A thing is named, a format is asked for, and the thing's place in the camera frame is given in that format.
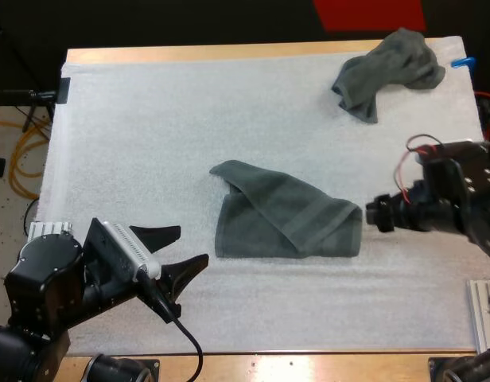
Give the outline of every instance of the blue clip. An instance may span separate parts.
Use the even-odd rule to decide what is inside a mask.
[[[476,59],[475,57],[460,58],[452,61],[452,68],[459,68],[461,66],[467,66],[469,71],[473,73],[475,70]]]

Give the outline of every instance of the black background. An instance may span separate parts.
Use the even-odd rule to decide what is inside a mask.
[[[490,0],[422,5],[425,35],[461,35],[477,59],[475,88],[490,91]],[[391,32],[326,33],[311,0],[0,0],[0,29],[0,90],[57,89],[70,48],[347,40]]]

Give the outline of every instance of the folded towel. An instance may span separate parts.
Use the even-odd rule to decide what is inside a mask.
[[[210,173],[231,184],[217,226],[219,257],[358,255],[361,209],[286,173],[227,161]]]

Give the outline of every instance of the red panel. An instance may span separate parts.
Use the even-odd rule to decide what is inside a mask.
[[[329,32],[426,29],[420,0],[314,0],[314,5]]]

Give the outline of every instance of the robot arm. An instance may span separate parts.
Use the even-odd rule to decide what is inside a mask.
[[[367,223],[466,235],[490,257],[490,159],[487,142],[421,146],[423,179],[391,197],[367,204]]]
[[[136,296],[181,325],[176,299],[208,255],[160,266],[151,252],[179,237],[179,227],[93,219],[83,246],[68,232],[29,241],[5,278],[12,315],[0,326],[0,381],[52,381],[70,345],[67,330]]]

